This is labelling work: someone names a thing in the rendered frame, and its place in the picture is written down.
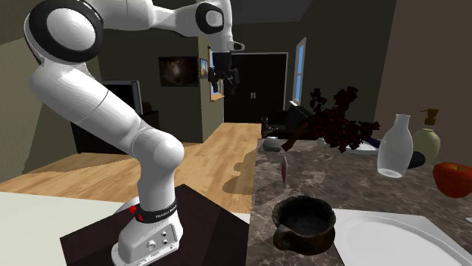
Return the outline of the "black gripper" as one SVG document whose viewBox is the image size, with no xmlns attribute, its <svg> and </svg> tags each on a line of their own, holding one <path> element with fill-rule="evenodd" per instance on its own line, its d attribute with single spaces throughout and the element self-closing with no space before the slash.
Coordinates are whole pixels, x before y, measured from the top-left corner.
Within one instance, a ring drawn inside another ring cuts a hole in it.
<svg viewBox="0 0 472 266">
<path fill-rule="evenodd" d="M 213 53 L 213 67 L 208 68 L 208 81 L 217 83 L 219 79 L 224 79 L 224 95 L 234 95 L 240 78 L 238 69 L 231 69 L 230 52 Z"/>
</svg>

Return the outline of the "black double door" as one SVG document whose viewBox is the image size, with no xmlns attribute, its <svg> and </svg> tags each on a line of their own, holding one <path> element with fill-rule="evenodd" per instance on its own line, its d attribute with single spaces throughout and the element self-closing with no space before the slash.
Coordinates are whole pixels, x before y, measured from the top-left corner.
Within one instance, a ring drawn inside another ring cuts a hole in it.
<svg viewBox="0 0 472 266">
<path fill-rule="evenodd" d="M 224 83 L 224 121 L 255 122 L 284 108 L 286 54 L 233 54 L 240 83 Z"/>
</svg>

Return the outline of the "black sofa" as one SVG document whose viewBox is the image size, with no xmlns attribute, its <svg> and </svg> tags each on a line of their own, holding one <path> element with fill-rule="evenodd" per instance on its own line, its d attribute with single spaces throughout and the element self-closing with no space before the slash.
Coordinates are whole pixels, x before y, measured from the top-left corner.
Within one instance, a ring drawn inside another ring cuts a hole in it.
<svg viewBox="0 0 472 266">
<path fill-rule="evenodd" d="M 261 117 L 262 138 L 276 137 L 288 139 L 301 123 L 312 115 L 302 106 L 290 106 L 288 110 L 278 110 Z"/>
</svg>

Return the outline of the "blue window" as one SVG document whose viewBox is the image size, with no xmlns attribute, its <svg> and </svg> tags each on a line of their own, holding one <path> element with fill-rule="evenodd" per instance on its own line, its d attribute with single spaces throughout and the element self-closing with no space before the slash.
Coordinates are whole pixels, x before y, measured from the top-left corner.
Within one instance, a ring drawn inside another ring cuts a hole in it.
<svg viewBox="0 0 472 266">
<path fill-rule="evenodd" d="M 293 75 L 293 96 L 292 104 L 299 106 L 301 104 L 301 94 L 303 87 L 303 69 L 306 52 L 306 37 L 302 38 L 297 45 L 294 75 Z"/>
</svg>

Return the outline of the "grey flat stone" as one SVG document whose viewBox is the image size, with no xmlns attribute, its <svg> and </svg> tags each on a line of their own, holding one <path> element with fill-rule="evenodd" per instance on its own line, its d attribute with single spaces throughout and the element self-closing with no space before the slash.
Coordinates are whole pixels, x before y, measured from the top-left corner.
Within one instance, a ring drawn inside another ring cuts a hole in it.
<svg viewBox="0 0 472 266">
<path fill-rule="evenodd" d="M 271 152 L 279 152 L 282 150 L 281 144 L 276 137 L 267 137 L 263 141 L 262 147 L 265 151 Z"/>
</svg>

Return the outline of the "black television on stand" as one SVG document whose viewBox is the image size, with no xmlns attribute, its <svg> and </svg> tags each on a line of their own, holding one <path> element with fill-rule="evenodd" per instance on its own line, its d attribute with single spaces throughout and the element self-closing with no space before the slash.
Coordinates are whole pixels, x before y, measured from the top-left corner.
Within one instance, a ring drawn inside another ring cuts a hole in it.
<svg viewBox="0 0 472 266">
<path fill-rule="evenodd" d="M 139 81 L 112 81 L 93 113 L 72 124 L 78 153 L 132 155 L 136 136 L 159 128 L 159 113 L 141 100 Z"/>
</svg>

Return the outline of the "dark red leafed plant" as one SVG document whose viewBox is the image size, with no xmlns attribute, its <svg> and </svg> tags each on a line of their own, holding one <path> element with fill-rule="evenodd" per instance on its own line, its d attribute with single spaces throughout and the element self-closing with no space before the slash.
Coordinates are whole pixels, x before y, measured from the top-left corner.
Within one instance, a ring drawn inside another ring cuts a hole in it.
<svg viewBox="0 0 472 266">
<path fill-rule="evenodd" d="M 368 140 L 373 131 L 380 129 L 379 122 L 361 122 L 348 120 L 346 111 L 349 105 L 358 98 L 359 90 L 352 86 L 339 90 L 334 96 L 334 105 L 325 107 L 328 101 L 321 96 L 321 89 L 314 88 L 310 93 L 310 107 L 314 114 L 304 119 L 287 141 L 281 145 L 284 151 L 292 148 L 294 143 L 304 134 L 312 140 L 323 138 L 331 148 L 336 147 L 341 153 L 349 147 L 352 150 L 359 148 L 363 141 Z"/>
</svg>

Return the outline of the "dark brown robot stand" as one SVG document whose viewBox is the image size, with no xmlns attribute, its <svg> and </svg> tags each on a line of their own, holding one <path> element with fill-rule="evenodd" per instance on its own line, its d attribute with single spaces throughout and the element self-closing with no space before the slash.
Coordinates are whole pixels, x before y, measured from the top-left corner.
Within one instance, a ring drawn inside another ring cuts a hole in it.
<svg viewBox="0 0 472 266">
<path fill-rule="evenodd" d="M 249 224 L 189 186 L 175 189 L 179 249 L 149 266 L 245 266 Z M 60 238 L 67 266 L 114 266 L 111 251 L 134 215 L 123 210 Z"/>
</svg>

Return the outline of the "white plate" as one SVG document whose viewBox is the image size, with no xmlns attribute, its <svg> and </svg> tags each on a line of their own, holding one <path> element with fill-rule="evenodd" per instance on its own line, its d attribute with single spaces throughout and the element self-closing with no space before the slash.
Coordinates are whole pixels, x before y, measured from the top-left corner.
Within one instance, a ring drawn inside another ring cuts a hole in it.
<svg viewBox="0 0 472 266">
<path fill-rule="evenodd" d="M 380 140 L 375 138 L 369 138 L 367 140 L 364 140 L 357 149 L 353 150 L 350 147 L 347 147 L 346 152 L 365 155 L 377 154 L 379 146 Z"/>
</svg>

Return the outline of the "clear glass bottle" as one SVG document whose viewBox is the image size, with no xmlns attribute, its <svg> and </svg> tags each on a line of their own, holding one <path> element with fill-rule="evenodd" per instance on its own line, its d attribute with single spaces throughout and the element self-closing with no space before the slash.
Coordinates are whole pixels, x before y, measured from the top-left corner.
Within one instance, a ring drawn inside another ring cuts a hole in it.
<svg viewBox="0 0 472 266">
<path fill-rule="evenodd" d="M 396 114 L 393 126 L 380 142 L 377 171 L 390 178 L 401 178 L 411 162 L 413 141 L 408 130 L 410 115 Z"/>
</svg>

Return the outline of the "black round object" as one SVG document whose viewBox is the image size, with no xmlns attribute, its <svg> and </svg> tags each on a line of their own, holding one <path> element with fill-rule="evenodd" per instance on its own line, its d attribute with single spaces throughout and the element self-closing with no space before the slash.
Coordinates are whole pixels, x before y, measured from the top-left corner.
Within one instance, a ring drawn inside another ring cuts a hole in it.
<svg viewBox="0 0 472 266">
<path fill-rule="evenodd" d="M 425 158 L 424 154 L 422 154 L 419 151 L 414 151 L 412 156 L 411 156 L 411 160 L 410 160 L 410 163 L 408 165 L 408 169 L 414 169 L 414 168 L 417 168 L 419 166 L 422 166 L 422 165 L 425 164 L 425 162 L 426 162 L 426 158 Z"/>
</svg>

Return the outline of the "green soap dispenser bottle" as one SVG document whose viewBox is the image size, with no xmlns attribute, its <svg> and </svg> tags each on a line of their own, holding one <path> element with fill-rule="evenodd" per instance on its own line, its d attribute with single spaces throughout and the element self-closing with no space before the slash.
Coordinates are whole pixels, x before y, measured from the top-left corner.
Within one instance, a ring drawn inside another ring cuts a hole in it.
<svg viewBox="0 0 472 266">
<path fill-rule="evenodd" d="M 427 117 L 424 119 L 424 124 L 420 130 L 412 135 L 414 151 L 422 153 L 426 164 L 431 164 L 437 157 L 440 149 L 441 140 L 434 131 L 436 125 L 436 116 L 439 109 L 424 110 Z"/>
</svg>

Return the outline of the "red apple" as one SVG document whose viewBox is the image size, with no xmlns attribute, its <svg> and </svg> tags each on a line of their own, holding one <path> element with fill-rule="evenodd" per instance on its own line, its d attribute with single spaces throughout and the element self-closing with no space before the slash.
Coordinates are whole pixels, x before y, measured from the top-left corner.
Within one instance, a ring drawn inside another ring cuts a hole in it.
<svg viewBox="0 0 472 266">
<path fill-rule="evenodd" d="M 442 162 L 433 168 L 433 178 L 440 192 L 451 198 L 462 198 L 472 193 L 472 167 L 453 162 Z"/>
</svg>

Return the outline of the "dark framed wall picture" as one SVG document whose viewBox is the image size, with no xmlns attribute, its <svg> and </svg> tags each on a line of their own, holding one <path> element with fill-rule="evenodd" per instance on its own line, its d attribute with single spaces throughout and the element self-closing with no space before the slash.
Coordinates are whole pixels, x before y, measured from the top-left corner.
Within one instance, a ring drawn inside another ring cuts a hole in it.
<svg viewBox="0 0 472 266">
<path fill-rule="evenodd" d="M 196 87 L 200 84 L 196 57 L 159 57 L 160 85 Z"/>
</svg>

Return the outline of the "dark brown handled mug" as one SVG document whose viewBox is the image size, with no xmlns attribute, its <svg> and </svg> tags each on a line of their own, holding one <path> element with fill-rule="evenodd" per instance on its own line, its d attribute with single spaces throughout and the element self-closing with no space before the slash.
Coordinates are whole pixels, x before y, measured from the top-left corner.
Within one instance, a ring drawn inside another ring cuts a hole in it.
<svg viewBox="0 0 472 266">
<path fill-rule="evenodd" d="M 277 227 L 273 244 L 280 250 L 317 255 L 334 243 L 336 215 L 322 199 L 290 196 L 275 205 L 272 220 Z"/>
</svg>

